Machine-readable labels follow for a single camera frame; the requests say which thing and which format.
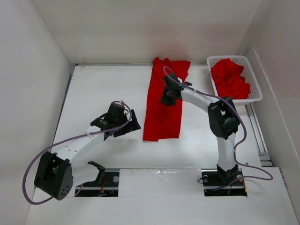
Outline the red t shirt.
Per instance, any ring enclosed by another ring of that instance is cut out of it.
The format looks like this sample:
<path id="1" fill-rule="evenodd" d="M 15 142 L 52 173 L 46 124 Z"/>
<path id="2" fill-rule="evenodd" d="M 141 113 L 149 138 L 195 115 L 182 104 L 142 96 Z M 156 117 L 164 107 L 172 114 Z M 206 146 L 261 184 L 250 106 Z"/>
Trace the red t shirt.
<path id="1" fill-rule="evenodd" d="M 143 129 L 143 140 L 157 142 L 160 139 L 179 138 L 182 118 L 182 101 L 175 106 L 161 103 L 165 83 L 163 67 L 169 67 L 176 76 L 184 81 L 188 76 L 191 62 L 187 60 L 170 61 L 156 57 L 152 62 L 152 72 L 147 95 L 146 116 Z"/>

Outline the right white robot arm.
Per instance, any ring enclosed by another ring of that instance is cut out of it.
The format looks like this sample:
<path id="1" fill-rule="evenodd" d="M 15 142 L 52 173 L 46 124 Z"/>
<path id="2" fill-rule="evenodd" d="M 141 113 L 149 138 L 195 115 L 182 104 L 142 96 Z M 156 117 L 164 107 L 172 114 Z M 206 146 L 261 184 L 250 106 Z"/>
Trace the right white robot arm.
<path id="1" fill-rule="evenodd" d="M 181 100 L 208 114 L 210 130 L 217 137 L 218 144 L 217 180 L 223 185 L 228 184 L 238 171 L 233 153 L 240 118 L 233 100 L 228 96 L 218 97 L 200 93 L 191 83 L 180 83 L 174 73 L 166 75 L 163 81 L 165 88 L 161 103 L 174 106 L 177 100 Z"/>

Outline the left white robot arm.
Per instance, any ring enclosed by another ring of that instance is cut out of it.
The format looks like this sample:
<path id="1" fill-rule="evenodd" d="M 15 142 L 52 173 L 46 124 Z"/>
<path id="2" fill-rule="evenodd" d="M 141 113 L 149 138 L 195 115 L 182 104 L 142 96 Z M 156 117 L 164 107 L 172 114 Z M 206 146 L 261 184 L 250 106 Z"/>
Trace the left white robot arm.
<path id="1" fill-rule="evenodd" d="M 110 136 L 115 138 L 140 128 L 133 109 L 123 101 L 111 102 L 108 111 L 95 118 L 84 134 L 59 142 L 64 147 L 54 153 L 45 150 L 40 155 L 34 186 L 50 198 L 60 201 L 73 186 L 85 183 L 102 185 L 105 181 L 105 168 L 102 165 L 95 161 L 89 161 L 81 167 L 75 164 Z"/>

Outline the red shirts pile in basket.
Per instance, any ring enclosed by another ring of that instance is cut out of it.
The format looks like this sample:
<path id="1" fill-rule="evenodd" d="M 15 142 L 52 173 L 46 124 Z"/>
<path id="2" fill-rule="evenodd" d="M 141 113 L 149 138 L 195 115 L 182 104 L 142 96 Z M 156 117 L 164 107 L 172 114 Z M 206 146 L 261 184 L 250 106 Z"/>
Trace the red shirts pile in basket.
<path id="1" fill-rule="evenodd" d="M 218 61 L 211 68 L 211 75 L 220 97 L 233 100 L 247 99 L 251 93 L 250 84 L 241 76 L 244 66 L 238 65 L 229 58 Z"/>

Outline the white plastic basket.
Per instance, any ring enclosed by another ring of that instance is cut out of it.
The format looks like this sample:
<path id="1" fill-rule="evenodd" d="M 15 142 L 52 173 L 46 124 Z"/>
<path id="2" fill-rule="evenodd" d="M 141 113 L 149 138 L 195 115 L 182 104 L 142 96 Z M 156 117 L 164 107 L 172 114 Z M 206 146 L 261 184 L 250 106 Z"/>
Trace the white plastic basket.
<path id="1" fill-rule="evenodd" d="M 245 56 L 241 55 L 224 55 L 224 56 L 210 56 L 207 58 L 207 65 L 209 67 L 210 79 L 213 85 L 215 95 L 219 96 L 217 93 L 216 86 L 214 84 L 212 75 L 211 75 L 211 68 L 220 60 L 229 58 L 231 61 L 235 62 L 238 65 L 244 66 L 244 70 L 241 74 L 246 80 L 247 83 L 250 84 L 251 93 L 249 94 L 247 99 L 238 99 L 233 100 L 234 104 L 236 105 L 247 105 L 252 102 L 257 102 L 262 100 L 263 94 L 260 89 L 259 83 L 257 78 L 254 74 L 254 71 L 250 65 L 249 60 Z"/>

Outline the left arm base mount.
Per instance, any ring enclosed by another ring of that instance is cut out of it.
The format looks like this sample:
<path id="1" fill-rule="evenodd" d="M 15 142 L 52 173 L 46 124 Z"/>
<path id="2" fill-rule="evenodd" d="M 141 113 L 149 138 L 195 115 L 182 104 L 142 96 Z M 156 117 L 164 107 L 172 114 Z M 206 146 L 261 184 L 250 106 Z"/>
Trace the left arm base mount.
<path id="1" fill-rule="evenodd" d="M 106 169 L 97 162 L 75 168 L 73 185 L 75 197 L 117 197 L 120 169 Z"/>

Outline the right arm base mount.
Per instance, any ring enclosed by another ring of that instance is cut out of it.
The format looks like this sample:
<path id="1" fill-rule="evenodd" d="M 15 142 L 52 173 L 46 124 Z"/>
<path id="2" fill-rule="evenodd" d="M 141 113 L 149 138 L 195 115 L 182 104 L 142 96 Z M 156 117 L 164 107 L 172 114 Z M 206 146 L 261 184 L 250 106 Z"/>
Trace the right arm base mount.
<path id="1" fill-rule="evenodd" d="M 205 197 L 248 195 L 244 181 L 236 180 L 243 175 L 241 169 L 238 170 L 237 175 L 234 175 L 225 183 L 219 180 L 217 169 L 203 169 L 201 174 L 202 177 L 198 182 L 203 185 Z"/>

